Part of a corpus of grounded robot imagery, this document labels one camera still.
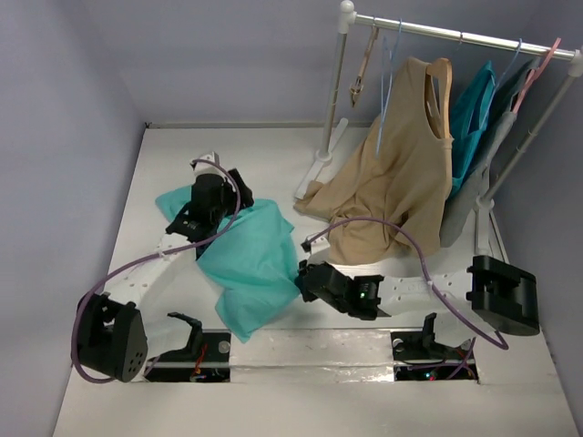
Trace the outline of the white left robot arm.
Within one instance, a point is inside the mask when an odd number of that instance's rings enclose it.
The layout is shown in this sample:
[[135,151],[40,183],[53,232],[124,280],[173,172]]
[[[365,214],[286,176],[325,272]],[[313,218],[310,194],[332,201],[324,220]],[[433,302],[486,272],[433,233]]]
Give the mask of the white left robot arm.
[[254,199],[237,169],[226,170],[210,157],[196,158],[191,166],[190,200],[166,227],[157,249],[108,273],[77,304],[71,359],[85,381],[131,382],[146,377],[168,354],[190,360],[204,353],[199,320],[172,310],[146,322],[143,310],[179,272],[214,249]]

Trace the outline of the light blue wire hanger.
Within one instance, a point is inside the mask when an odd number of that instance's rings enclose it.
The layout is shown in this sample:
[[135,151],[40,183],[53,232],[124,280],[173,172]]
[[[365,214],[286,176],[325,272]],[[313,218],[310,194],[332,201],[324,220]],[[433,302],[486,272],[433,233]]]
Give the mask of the light blue wire hanger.
[[388,107],[391,99],[393,81],[394,81],[394,57],[398,51],[400,45],[400,39],[403,28],[403,19],[398,20],[397,27],[397,37],[394,40],[392,47],[389,46],[389,40],[387,36],[383,37],[382,44],[382,73],[381,73],[381,112],[379,114],[379,126],[377,132],[375,154],[374,156],[378,158],[380,156],[380,150],[384,135],[384,125],[387,117]]

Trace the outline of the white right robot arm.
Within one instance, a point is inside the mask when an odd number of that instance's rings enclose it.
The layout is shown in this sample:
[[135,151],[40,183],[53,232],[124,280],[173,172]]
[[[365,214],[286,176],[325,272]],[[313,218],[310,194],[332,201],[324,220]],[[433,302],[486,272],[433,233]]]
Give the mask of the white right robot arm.
[[504,261],[385,259],[358,266],[311,256],[299,266],[297,285],[306,302],[326,304],[346,328],[412,330],[421,350],[439,357],[472,338],[504,350],[506,338],[540,332],[535,276]]

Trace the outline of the teal t shirt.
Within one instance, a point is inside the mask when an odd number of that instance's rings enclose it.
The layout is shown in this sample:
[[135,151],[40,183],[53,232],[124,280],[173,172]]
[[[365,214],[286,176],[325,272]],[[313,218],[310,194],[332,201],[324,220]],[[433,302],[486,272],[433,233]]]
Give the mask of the teal t shirt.
[[227,189],[227,215],[218,230],[228,228],[206,248],[197,248],[196,262],[208,279],[222,288],[215,310],[241,341],[281,316],[300,295],[294,281],[299,265],[292,241],[294,226],[276,202],[259,198],[241,205],[230,218],[236,194]]

